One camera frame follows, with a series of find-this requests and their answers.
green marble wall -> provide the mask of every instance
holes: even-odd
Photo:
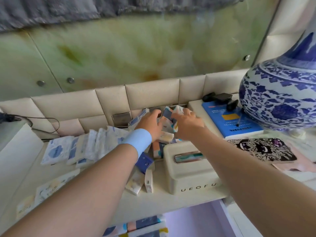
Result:
[[[49,84],[53,88],[45,85],[52,93],[60,91],[58,85],[68,92],[247,68],[278,1],[245,0],[215,13],[133,14],[3,34],[0,51],[12,53],[0,52],[0,60],[6,60],[0,64],[0,92],[12,75],[21,89],[26,87],[18,80],[31,86],[43,78],[56,80]],[[247,62],[245,55],[251,55]],[[16,73],[15,66],[25,70]],[[68,77],[75,83],[68,83]],[[27,88],[24,96],[43,94],[35,91],[41,87]]]

gray curtain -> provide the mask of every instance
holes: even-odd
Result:
[[[128,12],[217,10],[243,0],[0,0],[0,32]]]

beige leather panel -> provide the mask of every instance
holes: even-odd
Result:
[[[205,75],[180,78],[179,104],[187,104],[189,101],[202,99],[204,82]]]
[[[105,128],[108,125],[105,115],[81,118],[79,122],[86,133],[88,133],[90,129],[98,131],[99,128]]]
[[[164,79],[126,85],[131,110],[177,104],[180,79]]]
[[[31,98],[21,98],[17,100],[8,100],[0,102],[0,108],[8,114],[16,114],[28,117],[45,117],[43,113],[34,104]],[[31,119],[33,128],[47,132],[53,132],[54,128],[47,119]],[[40,138],[45,138],[44,133],[36,133]]]
[[[304,31],[315,6],[316,0],[281,0],[268,35]]]
[[[58,123],[52,123],[53,126],[57,129],[58,128]],[[68,135],[73,135],[73,136],[78,136],[84,134],[84,129],[82,125],[79,122],[79,119],[72,119],[72,120],[67,120],[67,121],[60,121],[60,127],[57,130],[58,134],[61,136],[68,136]]]
[[[114,126],[112,115],[130,112],[125,86],[95,90],[109,125]]]
[[[284,54],[300,38],[303,32],[296,32],[287,35],[267,36],[256,63],[266,61]]]
[[[59,121],[104,115],[95,90],[37,96],[32,99],[46,117],[54,117]]]
[[[143,109],[131,111],[132,118],[134,119],[135,117],[137,117],[142,111]]]
[[[233,94],[238,92],[240,81],[247,71],[248,69],[242,69],[237,71],[224,71],[207,74],[203,95],[207,95],[211,92],[215,92],[216,94]]]

hand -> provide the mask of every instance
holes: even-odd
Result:
[[[152,142],[158,139],[162,135],[163,121],[160,120],[157,124],[158,115],[161,113],[161,110],[154,110],[151,113],[147,113],[140,120],[136,129],[145,129],[151,134]]]
[[[172,118],[178,121],[177,138],[189,141],[192,132],[196,128],[205,127],[203,120],[200,117],[196,117],[195,113],[188,108],[183,109],[184,114],[173,113]]]

cable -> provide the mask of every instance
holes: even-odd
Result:
[[[54,130],[53,132],[48,132],[48,131],[43,131],[40,129],[36,129],[36,128],[32,128],[33,130],[37,130],[37,131],[41,131],[47,134],[52,134],[56,131],[58,131],[58,129],[60,128],[60,122],[59,120],[57,120],[56,118],[53,117],[29,117],[29,116],[21,116],[21,115],[15,115],[15,114],[7,114],[7,113],[1,113],[2,114],[2,118],[3,120],[7,121],[7,122],[13,122],[13,121],[21,121],[21,118],[24,118],[25,120],[27,120],[29,122],[29,126],[32,128],[33,127],[33,122],[30,120],[30,118],[34,118],[34,119],[54,119],[58,122],[58,128],[56,130]]]

